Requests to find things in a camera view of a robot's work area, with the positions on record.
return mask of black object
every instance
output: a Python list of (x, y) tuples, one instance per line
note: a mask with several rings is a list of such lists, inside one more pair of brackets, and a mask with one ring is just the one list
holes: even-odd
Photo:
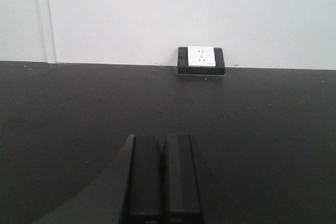
[(186, 131), (248, 220), (335, 222), (336, 71), (226, 68), (204, 80), (172, 67), (0, 61), (0, 80), (0, 223), (71, 200), (128, 132)]
[(221, 48), (214, 48), (215, 52), (215, 67), (189, 67), (188, 65), (188, 48), (179, 47), (177, 56), (177, 73), (179, 74), (225, 74), (225, 64), (223, 51)]
[(165, 223), (202, 224), (188, 135), (169, 135), (162, 156)]
[(153, 136), (135, 138), (128, 201), (128, 224), (161, 222), (160, 147)]
[(76, 197), (33, 224), (124, 224), (133, 146), (134, 135), (130, 135), (117, 157), (97, 179)]

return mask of white wall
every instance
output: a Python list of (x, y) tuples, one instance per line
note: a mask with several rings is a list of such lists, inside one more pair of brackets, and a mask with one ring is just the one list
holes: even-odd
[(0, 0), (0, 60), (55, 61), (46, 1)]
[(178, 46), (203, 45), (228, 67), (336, 69), (336, 0), (49, 3), (54, 33), (47, 0), (0, 0), (1, 60), (47, 61), (54, 35), (58, 62), (174, 66)]

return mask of electrical outlet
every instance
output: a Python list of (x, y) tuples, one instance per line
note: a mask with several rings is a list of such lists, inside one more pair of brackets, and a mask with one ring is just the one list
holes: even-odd
[(215, 67), (213, 47), (188, 47), (189, 67)]

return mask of black tabletop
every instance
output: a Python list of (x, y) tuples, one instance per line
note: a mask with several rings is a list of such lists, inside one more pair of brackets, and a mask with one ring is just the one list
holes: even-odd
[(0, 223), (71, 199), (131, 133), (196, 135), (251, 222), (336, 222), (336, 71), (0, 62)]

